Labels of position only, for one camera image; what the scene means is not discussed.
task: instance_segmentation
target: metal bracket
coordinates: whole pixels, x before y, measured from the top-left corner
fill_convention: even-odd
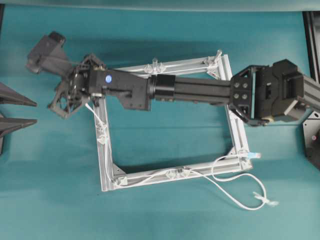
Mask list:
[[[320,170],[320,113],[311,113],[302,126],[305,155]]]
[[[221,80],[230,81],[232,78],[228,55],[222,55],[220,50],[217,52],[216,56],[213,57],[202,57],[164,63],[158,63],[157,59],[153,59],[153,65],[151,68],[152,74],[162,73],[187,75],[194,73],[208,73],[212,76],[212,73],[214,73],[213,77]],[[145,73],[145,69],[148,72],[151,72],[151,68],[148,69],[148,65],[140,65],[118,68],[118,70],[132,72],[139,77],[148,78],[151,74]],[[101,98],[98,103],[99,106],[94,107],[94,112],[105,123],[107,135],[110,136],[107,102],[105,99]],[[246,153],[250,151],[244,123],[239,117],[230,111],[228,107],[226,107],[225,110],[233,143],[233,147],[229,151],[229,154],[234,156],[226,157],[224,160],[217,162],[216,167],[213,170],[215,174],[236,173],[249,170],[253,167],[250,159],[237,156],[239,153]],[[106,138],[106,142],[104,144],[99,140],[101,130],[99,128],[98,119],[94,117],[94,120],[96,125],[101,190],[103,192],[199,177],[199,175],[194,172],[185,171],[187,169],[193,169],[206,176],[211,174],[212,162],[126,174],[113,163],[111,139],[109,137]],[[154,175],[154,177],[145,180],[150,175]]]

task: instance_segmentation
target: cable clip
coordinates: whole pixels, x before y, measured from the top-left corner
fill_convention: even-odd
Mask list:
[[[270,207],[275,207],[277,205],[279,205],[278,201],[271,201],[269,200],[267,197],[265,196],[261,196],[259,193],[256,193],[255,191],[253,192],[253,195],[256,199],[261,200],[264,204],[269,205]]]
[[[152,59],[152,65],[147,64],[143,70],[147,74],[161,74],[166,69],[167,67],[162,62],[158,63],[158,59],[154,58]]]

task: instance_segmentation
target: black plastic part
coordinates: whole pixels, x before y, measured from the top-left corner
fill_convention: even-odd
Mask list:
[[[173,100],[175,94],[175,75],[158,74],[151,77],[154,83],[154,98]]]
[[[0,104],[15,104],[36,107],[37,103],[17,93],[0,82]]]
[[[253,89],[244,91],[241,85],[245,81],[253,82],[253,73],[254,117],[251,117],[252,99],[238,99],[243,94],[248,95],[246,99],[252,95]],[[300,119],[309,107],[320,110],[320,85],[303,75],[298,67],[287,59],[275,62],[273,66],[249,66],[231,79],[229,108],[251,126],[265,125],[270,121],[295,121]]]
[[[304,11],[303,21],[311,77],[320,82],[320,11]]]
[[[57,32],[43,36],[27,56],[27,69],[35,74],[45,70],[66,77],[73,68],[62,49],[65,41]]]
[[[125,109],[149,111],[149,83],[149,79],[128,72],[91,68],[87,89],[92,97],[117,97]]]

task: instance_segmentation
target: cable connector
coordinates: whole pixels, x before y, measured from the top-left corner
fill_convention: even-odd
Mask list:
[[[248,159],[260,159],[261,153],[259,152],[240,152],[237,154],[240,158],[248,158]]]

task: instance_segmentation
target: metal plate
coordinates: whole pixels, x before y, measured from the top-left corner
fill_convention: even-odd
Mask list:
[[[314,111],[303,122],[305,155],[320,170],[320,113]]]

